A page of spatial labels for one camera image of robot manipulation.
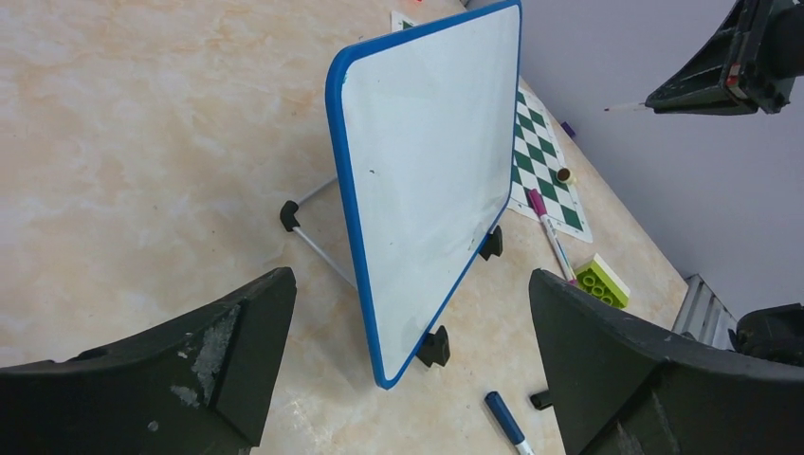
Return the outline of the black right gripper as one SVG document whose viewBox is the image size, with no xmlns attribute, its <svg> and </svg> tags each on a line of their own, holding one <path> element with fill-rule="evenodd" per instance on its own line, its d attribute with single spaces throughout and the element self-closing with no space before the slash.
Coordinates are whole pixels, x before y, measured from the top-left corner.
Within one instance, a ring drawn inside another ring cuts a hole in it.
<svg viewBox="0 0 804 455">
<path fill-rule="evenodd" d="M 795 79 L 802 76 L 803 2 L 738 1 L 644 105 L 656 114 L 776 114 L 790 103 Z"/>
</svg>

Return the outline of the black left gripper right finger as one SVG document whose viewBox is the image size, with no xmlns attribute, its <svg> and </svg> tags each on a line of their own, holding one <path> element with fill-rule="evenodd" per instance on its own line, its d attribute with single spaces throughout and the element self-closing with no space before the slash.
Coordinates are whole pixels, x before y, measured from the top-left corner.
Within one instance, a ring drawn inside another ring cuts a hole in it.
<svg viewBox="0 0 804 455">
<path fill-rule="evenodd" d="M 802 452 L 803 364 L 716 349 L 543 269 L 529 298 L 567 453 Z"/>
</svg>

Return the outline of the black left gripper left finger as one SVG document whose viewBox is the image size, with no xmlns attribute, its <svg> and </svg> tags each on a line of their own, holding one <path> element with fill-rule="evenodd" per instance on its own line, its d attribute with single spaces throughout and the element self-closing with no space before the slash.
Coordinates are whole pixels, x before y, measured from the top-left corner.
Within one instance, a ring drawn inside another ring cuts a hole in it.
<svg viewBox="0 0 804 455">
<path fill-rule="evenodd" d="M 64 362 L 1 372 L 5 454 L 247 454 L 297 297 L 288 267 Z"/>
</svg>

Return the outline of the blue framed whiteboard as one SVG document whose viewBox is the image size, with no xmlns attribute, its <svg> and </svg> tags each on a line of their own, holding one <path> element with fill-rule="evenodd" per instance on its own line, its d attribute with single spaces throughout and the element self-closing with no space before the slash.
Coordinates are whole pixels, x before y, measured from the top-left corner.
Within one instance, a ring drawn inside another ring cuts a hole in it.
<svg viewBox="0 0 804 455">
<path fill-rule="evenodd" d="M 378 387 L 445 365 L 436 320 L 478 256 L 500 255 L 512 187 L 521 3 L 500 1 L 351 44 L 324 98 Z"/>
</svg>

